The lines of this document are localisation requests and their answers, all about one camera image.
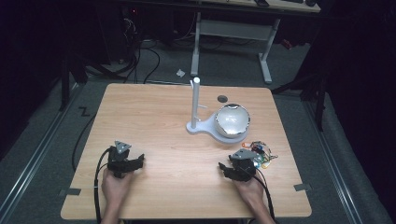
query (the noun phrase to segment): white vertical pole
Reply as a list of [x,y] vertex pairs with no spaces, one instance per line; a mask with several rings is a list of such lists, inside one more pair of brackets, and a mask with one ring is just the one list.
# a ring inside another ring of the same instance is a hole
[[197,124],[197,109],[198,109],[198,99],[199,99],[199,86],[200,78],[195,77],[192,82],[192,112],[191,112],[191,127],[196,128]]

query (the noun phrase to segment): gray carpet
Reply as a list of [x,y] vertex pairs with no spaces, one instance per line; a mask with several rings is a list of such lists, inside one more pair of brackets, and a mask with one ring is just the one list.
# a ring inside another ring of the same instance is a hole
[[[282,46],[274,45],[268,58],[274,82],[268,86],[263,82],[260,65],[255,54],[230,52],[222,48],[209,50],[215,46],[216,44],[213,43],[206,44],[205,47],[208,49],[201,51],[200,78],[202,85],[274,89],[294,79],[294,75],[309,50],[309,46],[287,50]],[[149,82],[189,83],[191,79],[189,76],[191,46],[173,46],[171,48],[158,45],[152,49],[160,55],[161,63],[149,77]],[[140,63],[137,66],[139,83],[154,68],[157,60],[156,55],[151,51],[141,50]],[[112,69],[117,69],[117,67],[116,64],[111,66]],[[178,69],[185,71],[186,76],[176,76]],[[133,80],[132,77],[129,78],[129,82],[133,82]],[[105,77],[91,76],[85,86],[78,88],[80,93],[64,115],[58,131],[49,143],[44,160],[17,203],[8,223],[94,223],[93,220],[63,220],[60,217],[60,212],[64,196],[59,196],[59,192],[70,186],[74,173],[71,162],[73,148],[80,132],[97,111],[106,85],[111,82],[116,81]],[[324,160],[322,144],[318,139],[316,128],[312,125],[311,117],[304,107],[306,103],[301,102],[295,93],[288,91],[286,94],[276,95],[275,100],[302,180],[312,187],[307,195],[313,212],[310,217],[279,218],[278,221],[280,223],[349,223],[347,213]],[[57,85],[49,99],[33,114],[19,141],[1,161],[0,168],[3,171],[0,173],[2,180],[1,202],[5,201],[23,168],[34,154],[44,133],[57,115],[60,102],[60,85]],[[339,164],[340,171],[351,190],[362,222],[391,223],[388,214],[376,198],[370,181],[364,175],[350,145],[343,136],[342,128],[328,98],[326,104],[323,135],[327,139],[334,157],[337,158],[337,164]],[[90,117],[81,116],[82,109],[80,107],[82,106],[87,108],[86,114],[90,114]],[[90,128],[91,125],[78,144],[76,163],[78,163]]]

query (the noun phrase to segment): white desk leg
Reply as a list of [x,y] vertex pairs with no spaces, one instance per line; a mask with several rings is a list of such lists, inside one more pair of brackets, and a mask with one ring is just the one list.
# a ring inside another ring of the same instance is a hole
[[192,62],[191,62],[192,77],[198,76],[200,33],[201,33],[201,12],[197,12],[197,22],[195,27],[195,45],[194,45],[194,52],[192,53]]
[[262,75],[264,76],[264,82],[267,84],[272,83],[270,70],[268,69],[268,64],[267,64],[267,57],[268,57],[268,53],[270,52],[271,46],[274,42],[274,38],[279,23],[280,23],[280,19],[276,19],[272,27],[272,30],[270,32],[270,36],[268,37],[267,46],[265,47],[265,52],[259,53],[260,64],[262,65]]

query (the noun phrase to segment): dark background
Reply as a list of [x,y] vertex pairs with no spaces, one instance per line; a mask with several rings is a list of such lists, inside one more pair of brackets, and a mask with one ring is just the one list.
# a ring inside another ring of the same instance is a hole
[[[326,90],[346,137],[395,220],[395,0],[322,0],[320,6],[323,15],[351,20],[326,23],[319,29],[314,21],[285,19],[276,43],[282,39],[293,45],[312,43],[296,79],[316,72],[329,74]],[[58,6],[47,1],[0,3],[0,158],[59,79],[68,49],[97,63],[125,58],[125,46],[117,45],[122,43],[118,11],[116,7],[106,13],[86,4]],[[184,34],[191,22],[184,20],[191,12],[141,12],[147,23],[138,28],[168,45],[176,37],[173,30]]]

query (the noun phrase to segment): desk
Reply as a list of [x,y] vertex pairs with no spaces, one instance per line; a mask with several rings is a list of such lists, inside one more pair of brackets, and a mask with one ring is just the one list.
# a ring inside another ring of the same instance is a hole
[[[226,95],[228,103],[243,105],[249,112],[246,142],[262,140],[278,155],[262,170],[276,216],[309,216],[311,207],[305,192],[294,189],[302,180],[271,92],[265,88],[201,86],[199,104],[208,108],[199,108],[200,119],[223,106],[219,95]],[[142,153],[146,157],[143,169],[135,172],[121,218],[252,217],[218,166],[218,162],[230,166],[228,155],[241,143],[223,145],[208,134],[189,134],[186,124],[191,119],[191,102],[190,86],[110,84],[71,183],[70,188],[81,189],[81,193],[66,197],[62,217],[95,219],[94,172],[101,154],[115,140],[132,144],[132,158]],[[99,192],[104,209],[105,198]]]
[[[219,3],[236,5],[242,7],[257,7],[257,4],[253,0],[202,0],[201,2],[207,3]],[[320,12],[320,7],[314,5],[309,7],[306,4],[292,3],[280,0],[267,0],[269,8],[278,10],[291,10],[299,12]],[[262,67],[262,75],[265,83],[271,84],[272,78],[267,64],[267,57],[270,48],[274,42],[276,36],[276,31],[280,19],[277,18],[273,25],[254,25],[238,22],[228,22],[228,21],[212,21],[212,20],[201,20],[201,13],[197,13],[197,20],[195,26],[195,45],[191,60],[191,76],[198,76],[199,70],[199,41],[200,35],[219,35],[226,37],[236,37],[245,39],[254,39],[265,41],[265,46],[263,52],[259,53],[259,61]]]

